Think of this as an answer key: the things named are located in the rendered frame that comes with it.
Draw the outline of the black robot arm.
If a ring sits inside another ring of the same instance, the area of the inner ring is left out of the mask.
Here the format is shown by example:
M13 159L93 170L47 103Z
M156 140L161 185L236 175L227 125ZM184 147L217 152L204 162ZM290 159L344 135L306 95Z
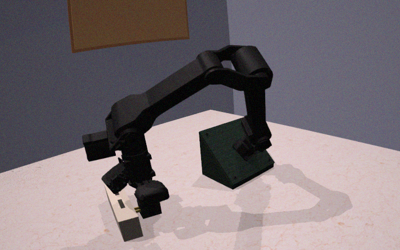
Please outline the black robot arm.
M228 60L235 71L223 67L221 62ZM105 119L107 129L82 135L87 160L114 157L115 151L127 157L142 154L147 149L144 134L159 115L208 85L221 84L244 92L247 115L240 120L245 135L232 147L248 161L257 151L262 153L272 146L265 110L265 89L271 87L272 79L272 70L255 46L228 45L204 51L146 92L128 95L113 104ZM118 160L102 176L114 194L122 191L129 180L136 183L131 168L121 158Z

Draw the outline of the black two-prong charger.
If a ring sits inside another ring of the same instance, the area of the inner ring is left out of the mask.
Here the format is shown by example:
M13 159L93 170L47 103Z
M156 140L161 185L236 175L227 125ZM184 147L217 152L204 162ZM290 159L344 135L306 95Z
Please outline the black two-prong charger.
M138 200L137 200L137 204L138 204L139 207L135 207L134 209L135 209L136 213L140 212L140 214L141 214L143 219L149 218L151 216L162 214L160 202L157 203L157 206L156 206L156 209L155 209L154 213L150 213L147 207L142 207L139 204Z

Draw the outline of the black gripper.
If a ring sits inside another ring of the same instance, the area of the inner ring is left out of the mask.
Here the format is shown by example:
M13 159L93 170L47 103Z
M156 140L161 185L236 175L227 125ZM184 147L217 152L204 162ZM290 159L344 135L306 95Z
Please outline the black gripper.
M131 183L129 180L128 185L136 189L134 193L136 199L142 207L147 207L150 213L154 213L157 203L167 200L169 193L163 183L152 180L155 172L151 167L152 157L148 149L142 154L131 157L121 156L135 176L136 183Z

